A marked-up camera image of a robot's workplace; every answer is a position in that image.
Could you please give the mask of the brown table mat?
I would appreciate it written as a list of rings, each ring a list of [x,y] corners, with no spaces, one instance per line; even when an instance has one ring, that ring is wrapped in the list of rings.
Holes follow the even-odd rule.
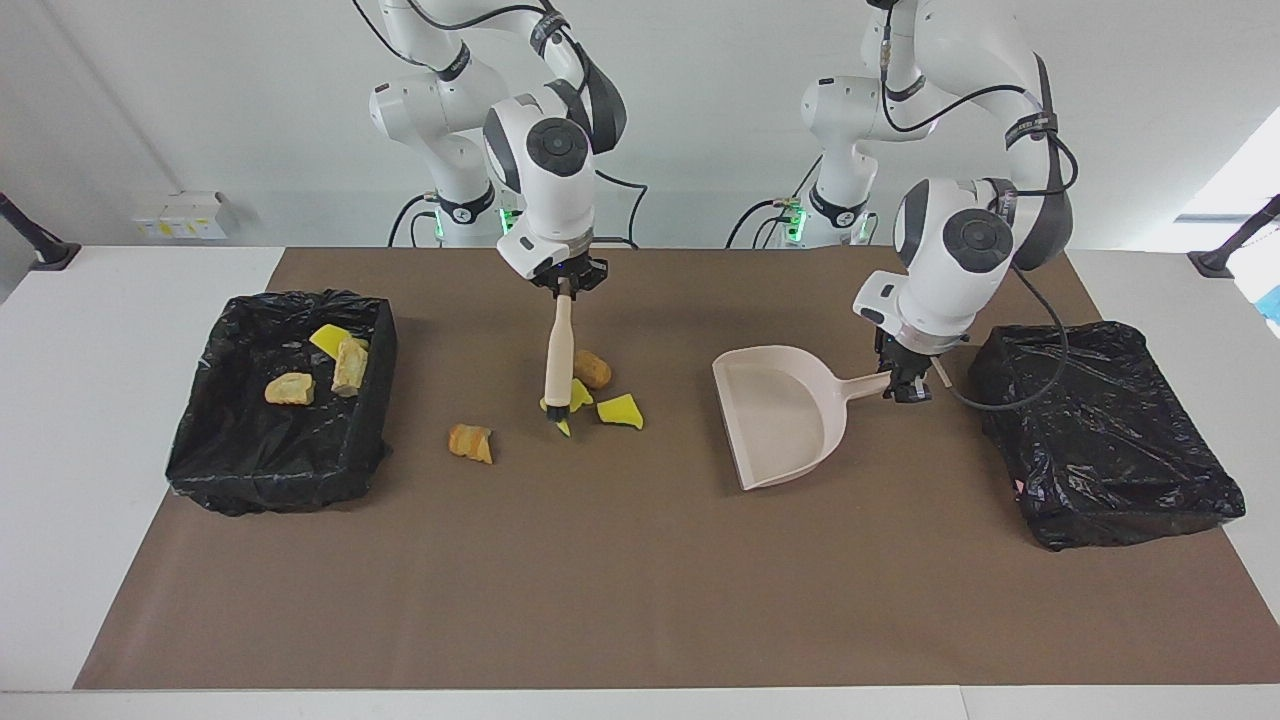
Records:
[[[712,374],[791,345],[876,368],[851,314],[890,249],[611,250],[579,342],[643,430],[540,413],[549,295],[493,251],[292,249],[270,290],[389,300],[370,493],[227,518],[168,496],[79,689],[1280,683],[1221,530],[1052,552],[975,413],[854,402],[813,473],[744,492]],[[493,429],[493,465],[453,456]]]

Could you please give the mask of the beige hand brush black bristles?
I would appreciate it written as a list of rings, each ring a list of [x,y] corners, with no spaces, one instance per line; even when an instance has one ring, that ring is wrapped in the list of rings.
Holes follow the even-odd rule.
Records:
[[[547,419],[571,437],[570,414],[573,401],[573,323],[572,296],[567,281],[559,283],[556,318],[547,346],[547,368],[541,404]]]

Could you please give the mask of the small yellow green sponge piece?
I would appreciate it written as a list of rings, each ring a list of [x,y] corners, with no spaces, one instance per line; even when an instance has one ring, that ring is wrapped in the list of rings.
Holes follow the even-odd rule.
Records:
[[[645,418],[631,393],[596,401],[595,410],[603,424],[630,427],[636,430],[643,430],[645,427]]]

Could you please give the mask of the beige plastic dustpan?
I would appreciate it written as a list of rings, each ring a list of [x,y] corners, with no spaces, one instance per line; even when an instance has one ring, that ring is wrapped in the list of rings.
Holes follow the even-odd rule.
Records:
[[[841,379],[806,350],[768,345],[712,364],[739,484],[745,491],[806,475],[842,442],[849,402],[881,396],[887,372]]]

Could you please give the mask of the notched yellow sponge piece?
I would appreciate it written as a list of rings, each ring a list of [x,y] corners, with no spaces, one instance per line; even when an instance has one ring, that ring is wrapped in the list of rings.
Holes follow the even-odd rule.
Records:
[[[570,429],[570,416],[580,410],[582,406],[594,405],[594,397],[590,389],[579,379],[573,378],[570,384],[570,402],[563,407],[549,407],[547,401],[541,398],[539,401],[540,410],[544,411],[547,418],[556,425],[566,438],[571,437]]]

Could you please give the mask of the white wall socket box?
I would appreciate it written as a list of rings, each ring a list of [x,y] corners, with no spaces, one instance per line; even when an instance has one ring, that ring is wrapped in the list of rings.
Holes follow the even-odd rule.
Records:
[[[132,225],[146,240],[229,240],[237,227],[225,195],[188,191],[137,206]]]

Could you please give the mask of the striped croissant piece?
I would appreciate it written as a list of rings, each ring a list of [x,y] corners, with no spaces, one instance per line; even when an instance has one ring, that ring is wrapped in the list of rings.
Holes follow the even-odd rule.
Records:
[[[458,423],[448,430],[447,448],[456,457],[493,465],[492,434],[492,428]]]

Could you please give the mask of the bin with black plastic bag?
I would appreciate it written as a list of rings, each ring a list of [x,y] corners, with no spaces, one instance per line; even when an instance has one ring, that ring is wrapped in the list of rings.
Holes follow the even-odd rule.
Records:
[[[333,324],[369,343],[358,395],[332,392],[335,360],[308,342]],[[207,510],[308,512],[364,497],[381,460],[398,336],[390,302],[349,291],[289,291],[230,299],[210,331],[166,478]],[[270,405],[285,373],[315,379],[310,406]]]
[[[1137,328],[1000,325],[969,370],[1019,512],[1047,550],[1120,547],[1212,530],[1245,497]]]

